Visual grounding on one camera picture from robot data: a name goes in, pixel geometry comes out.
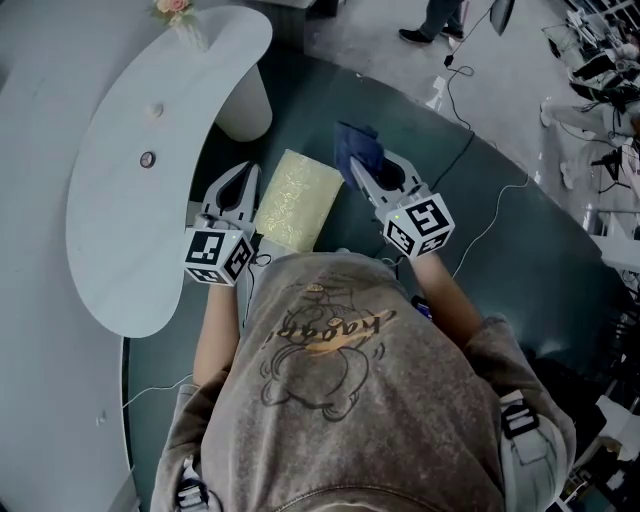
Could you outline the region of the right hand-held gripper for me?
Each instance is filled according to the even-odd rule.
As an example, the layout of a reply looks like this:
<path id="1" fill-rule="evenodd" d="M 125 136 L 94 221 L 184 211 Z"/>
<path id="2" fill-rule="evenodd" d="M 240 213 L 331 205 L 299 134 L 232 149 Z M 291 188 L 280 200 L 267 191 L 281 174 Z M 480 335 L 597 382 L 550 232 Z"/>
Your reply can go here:
<path id="1" fill-rule="evenodd" d="M 439 193 L 422 183 L 414 165 L 391 151 L 384 152 L 382 187 L 354 156 L 350 169 L 355 181 L 383 224 L 382 234 L 408 259 L 417 259 L 443 247 L 455 229 L 454 220 Z M 387 192 L 401 194 L 388 202 Z"/>

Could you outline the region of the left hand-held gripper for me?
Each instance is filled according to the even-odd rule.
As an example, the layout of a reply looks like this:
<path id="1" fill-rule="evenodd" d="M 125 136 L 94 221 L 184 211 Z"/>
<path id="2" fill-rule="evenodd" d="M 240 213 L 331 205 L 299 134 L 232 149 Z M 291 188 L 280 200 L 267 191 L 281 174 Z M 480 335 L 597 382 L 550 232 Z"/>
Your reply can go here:
<path id="1" fill-rule="evenodd" d="M 196 282 L 233 287 L 255 256 L 251 239 L 259 205 L 261 169 L 236 165 L 210 185 L 203 212 L 185 229 L 183 266 Z"/>

